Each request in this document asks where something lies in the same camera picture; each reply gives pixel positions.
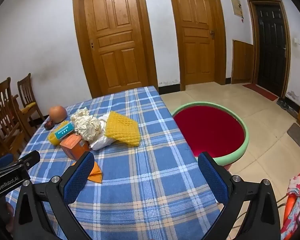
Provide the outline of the orange paper scrap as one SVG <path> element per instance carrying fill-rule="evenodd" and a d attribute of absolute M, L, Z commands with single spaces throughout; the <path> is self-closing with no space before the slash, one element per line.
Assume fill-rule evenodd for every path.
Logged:
<path fill-rule="evenodd" d="M 94 166 L 92 171 L 90 172 L 89 176 L 88 176 L 88 180 L 89 181 L 93 181 L 95 183 L 102 183 L 102 171 L 99 167 L 99 165 L 97 164 L 97 162 L 94 162 Z"/>

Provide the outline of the orange cardboard box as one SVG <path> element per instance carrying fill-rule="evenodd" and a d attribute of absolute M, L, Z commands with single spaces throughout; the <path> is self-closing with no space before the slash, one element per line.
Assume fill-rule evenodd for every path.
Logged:
<path fill-rule="evenodd" d="M 77 161 L 85 152 L 89 151 L 88 142 L 83 140 L 80 135 L 71 134 L 60 142 L 60 146 L 65 154 Z"/>

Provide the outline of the yellow net with teal label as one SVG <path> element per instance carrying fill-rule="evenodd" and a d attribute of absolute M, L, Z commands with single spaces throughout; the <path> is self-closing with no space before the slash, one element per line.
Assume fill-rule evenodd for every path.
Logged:
<path fill-rule="evenodd" d="M 63 138 L 71 134 L 74 129 L 74 124 L 69 120 L 65 120 L 49 133 L 47 139 L 53 146 L 57 146 Z"/>

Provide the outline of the white tissue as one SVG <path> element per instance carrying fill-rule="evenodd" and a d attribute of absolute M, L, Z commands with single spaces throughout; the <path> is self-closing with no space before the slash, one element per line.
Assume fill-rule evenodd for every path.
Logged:
<path fill-rule="evenodd" d="M 106 133 L 106 124 L 108 121 L 110 113 L 107 113 L 101 117 L 99 117 L 99 122 L 100 122 L 100 133 L 96 136 L 96 138 L 89 142 L 89 148 L 94 150 L 94 151 L 98 151 L 106 146 L 111 145 L 113 142 L 115 142 L 114 139 L 109 138 L 105 135 Z"/>

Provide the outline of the large cream paper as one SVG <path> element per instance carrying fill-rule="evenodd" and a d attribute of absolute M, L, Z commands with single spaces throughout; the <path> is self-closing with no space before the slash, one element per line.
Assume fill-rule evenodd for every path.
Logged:
<path fill-rule="evenodd" d="M 92 115 L 80 116 L 73 123 L 75 132 L 86 141 L 95 140 L 101 133 L 101 123 Z"/>

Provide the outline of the floral cloth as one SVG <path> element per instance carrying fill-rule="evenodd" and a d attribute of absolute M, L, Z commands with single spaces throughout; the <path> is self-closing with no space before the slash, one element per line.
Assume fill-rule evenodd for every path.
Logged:
<path fill-rule="evenodd" d="M 291 239 L 300 227 L 300 173 L 289 180 L 281 239 Z"/>

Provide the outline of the near wooden chair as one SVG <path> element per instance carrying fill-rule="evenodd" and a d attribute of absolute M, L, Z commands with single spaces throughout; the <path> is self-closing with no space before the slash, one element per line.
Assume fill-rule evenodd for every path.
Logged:
<path fill-rule="evenodd" d="M 10 153 L 14 160 L 19 159 L 23 145 L 29 139 L 17 113 L 11 92 L 11 78 L 8 77 L 0 83 L 0 157 Z"/>

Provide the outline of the wooden chair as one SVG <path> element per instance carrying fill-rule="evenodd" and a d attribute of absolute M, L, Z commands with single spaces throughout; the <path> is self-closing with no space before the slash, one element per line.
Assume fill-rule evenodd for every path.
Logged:
<path fill-rule="evenodd" d="M 0 83 L 0 157 L 10 153 L 14 160 L 19 159 L 23 145 L 29 139 L 17 113 L 11 92 L 11 78 L 8 77 Z"/>
<path fill-rule="evenodd" d="M 20 110 L 21 113 L 25 116 L 26 119 L 32 121 L 31 115 L 34 112 L 37 112 L 44 121 L 44 116 L 42 115 L 36 98 L 34 96 L 34 92 L 32 89 L 31 83 L 31 74 L 29 73 L 25 78 L 17 82 L 18 92 L 20 95 L 21 103 L 23 104 L 23 108 Z"/>

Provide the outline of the shoes by door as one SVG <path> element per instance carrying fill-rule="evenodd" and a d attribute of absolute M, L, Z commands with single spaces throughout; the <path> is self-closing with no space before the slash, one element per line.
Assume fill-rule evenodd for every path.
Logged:
<path fill-rule="evenodd" d="M 283 110 L 287 111 L 293 118 L 298 118 L 298 112 L 296 112 L 284 99 L 279 98 L 276 102 Z"/>

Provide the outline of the red doormat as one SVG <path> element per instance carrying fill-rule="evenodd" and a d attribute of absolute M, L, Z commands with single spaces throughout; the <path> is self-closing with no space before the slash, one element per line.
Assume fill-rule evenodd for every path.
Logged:
<path fill-rule="evenodd" d="M 249 83 L 249 84 L 243 85 L 243 87 L 257 92 L 258 94 L 264 96 L 265 98 L 267 98 L 270 101 L 275 101 L 275 100 L 278 99 L 278 96 L 276 96 L 276 95 L 272 94 L 271 92 L 259 87 L 256 84 Z"/>

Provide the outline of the wooden door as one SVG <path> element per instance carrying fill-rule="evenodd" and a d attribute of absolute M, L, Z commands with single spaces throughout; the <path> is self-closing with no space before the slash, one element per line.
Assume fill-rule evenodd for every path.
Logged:
<path fill-rule="evenodd" d="M 180 88 L 226 81 L 226 33 L 221 0 L 171 0 Z"/>
<path fill-rule="evenodd" d="M 79 53 L 93 98 L 158 87 L 146 0 L 72 0 Z"/>

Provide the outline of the dark entrance door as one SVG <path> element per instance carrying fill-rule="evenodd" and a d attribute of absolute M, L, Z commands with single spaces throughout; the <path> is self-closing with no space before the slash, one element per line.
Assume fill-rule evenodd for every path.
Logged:
<path fill-rule="evenodd" d="M 248 0 L 253 30 L 252 83 L 284 98 L 290 71 L 290 32 L 282 0 Z"/>

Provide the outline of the middle wooden door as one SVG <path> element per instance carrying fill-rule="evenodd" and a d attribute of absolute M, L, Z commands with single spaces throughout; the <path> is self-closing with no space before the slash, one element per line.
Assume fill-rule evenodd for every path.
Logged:
<path fill-rule="evenodd" d="M 226 81 L 226 33 L 221 0 L 171 0 L 180 88 Z"/>

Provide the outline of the wall light switch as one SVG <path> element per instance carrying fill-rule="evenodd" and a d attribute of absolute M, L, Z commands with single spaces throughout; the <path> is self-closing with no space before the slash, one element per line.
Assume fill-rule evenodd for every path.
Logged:
<path fill-rule="evenodd" d="M 295 37 L 295 38 L 294 38 L 294 43 L 295 43 L 296 45 L 299 45 L 299 46 L 300 46 L 300 39 L 297 38 L 297 37 Z"/>

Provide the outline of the wall electrical panel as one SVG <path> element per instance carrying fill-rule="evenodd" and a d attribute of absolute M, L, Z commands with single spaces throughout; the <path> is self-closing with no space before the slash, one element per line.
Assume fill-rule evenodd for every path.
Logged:
<path fill-rule="evenodd" d="M 241 19 L 244 18 L 243 10 L 240 0 L 231 0 L 234 15 L 239 16 Z"/>

